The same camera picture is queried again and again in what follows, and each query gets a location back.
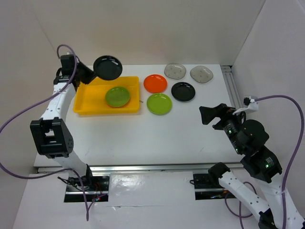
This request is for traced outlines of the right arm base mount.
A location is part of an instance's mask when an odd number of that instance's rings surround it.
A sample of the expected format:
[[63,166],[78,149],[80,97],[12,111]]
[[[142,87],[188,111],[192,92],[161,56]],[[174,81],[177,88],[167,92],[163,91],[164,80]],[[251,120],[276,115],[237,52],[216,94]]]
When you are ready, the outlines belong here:
[[189,183],[194,187],[195,200],[235,198],[227,189],[212,183],[208,174],[193,174]]

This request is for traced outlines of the clear grey plate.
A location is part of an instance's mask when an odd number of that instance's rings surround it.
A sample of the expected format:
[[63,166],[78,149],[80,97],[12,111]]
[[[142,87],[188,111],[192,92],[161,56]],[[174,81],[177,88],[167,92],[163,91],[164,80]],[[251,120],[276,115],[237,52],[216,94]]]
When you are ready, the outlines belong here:
[[190,76],[198,83],[207,83],[214,77],[212,71],[205,66],[196,66],[191,69]]
[[167,64],[164,69],[164,74],[168,78],[180,80],[186,75],[186,68],[178,63]]

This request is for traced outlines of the green plate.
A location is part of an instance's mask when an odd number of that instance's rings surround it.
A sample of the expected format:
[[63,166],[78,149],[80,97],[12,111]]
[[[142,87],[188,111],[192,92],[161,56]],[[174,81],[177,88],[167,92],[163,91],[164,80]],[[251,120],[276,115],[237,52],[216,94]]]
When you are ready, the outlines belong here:
[[111,107],[122,107],[130,100],[130,93],[125,87],[117,86],[107,91],[105,101]]
[[148,110],[154,115],[165,115],[172,109],[172,101],[163,93],[155,93],[149,96],[146,102]]

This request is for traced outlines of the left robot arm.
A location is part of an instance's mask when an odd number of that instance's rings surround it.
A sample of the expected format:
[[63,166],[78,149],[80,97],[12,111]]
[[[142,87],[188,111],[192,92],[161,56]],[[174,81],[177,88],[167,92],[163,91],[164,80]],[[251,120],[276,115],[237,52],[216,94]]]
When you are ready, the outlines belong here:
[[72,54],[62,55],[60,61],[61,68],[56,72],[48,107],[40,119],[31,121],[30,130],[38,154],[68,169],[68,184],[89,190],[95,182],[92,171],[74,152],[74,140],[65,120],[80,85],[79,77],[90,69],[78,62]]

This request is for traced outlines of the orange plate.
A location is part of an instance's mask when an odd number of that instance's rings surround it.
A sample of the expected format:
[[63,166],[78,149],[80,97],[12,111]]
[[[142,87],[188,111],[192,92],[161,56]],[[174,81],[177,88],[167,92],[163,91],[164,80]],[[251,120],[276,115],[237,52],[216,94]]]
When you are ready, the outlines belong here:
[[167,81],[159,74],[152,74],[144,79],[143,85],[146,91],[150,93],[162,93],[167,88]]

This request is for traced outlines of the black plate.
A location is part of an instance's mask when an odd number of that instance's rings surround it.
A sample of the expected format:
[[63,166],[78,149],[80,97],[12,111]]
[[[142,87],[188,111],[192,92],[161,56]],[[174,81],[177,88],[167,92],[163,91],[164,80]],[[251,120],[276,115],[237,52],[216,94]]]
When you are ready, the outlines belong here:
[[171,87],[171,94],[177,101],[189,102],[195,97],[195,88],[187,82],[178,82]]
[[112,81],[121,75],[122,64],[117,58],[104,55],[94,61],[93,71],[99,78]]

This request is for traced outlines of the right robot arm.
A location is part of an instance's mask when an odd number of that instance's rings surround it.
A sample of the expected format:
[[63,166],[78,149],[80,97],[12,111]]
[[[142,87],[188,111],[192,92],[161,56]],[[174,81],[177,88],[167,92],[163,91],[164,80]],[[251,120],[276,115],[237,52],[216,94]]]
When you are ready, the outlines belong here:
[[235,152],[243,156],[241,164],[257,181],[265,198],[256,195],[221,162],[208,170],[209,184],[231,192],[253,214],[261,229],[303,229],[305,219],[282,184],[280,162],[265,146],[269,135],[263,125],[256,120],[243,121],[236,109],[226,104],[214,108],[201,106],[199,111],[203,125],[220,119],[213,129],[225,132]]

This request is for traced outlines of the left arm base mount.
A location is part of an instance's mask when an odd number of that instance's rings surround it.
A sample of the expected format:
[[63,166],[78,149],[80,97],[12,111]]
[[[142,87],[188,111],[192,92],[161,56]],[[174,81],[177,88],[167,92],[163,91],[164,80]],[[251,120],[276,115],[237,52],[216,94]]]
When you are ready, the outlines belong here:
[[[80,184],[72,183],[69,179],[57,177],[61,182],[66,185],[65,189],[65,203],[79,203],[84,202],[83,192]],[[90,185],[84,185],[86,200],[92,202],[108,202],[109,199],[109,183],[110,176],[94,176],[93,183]]]

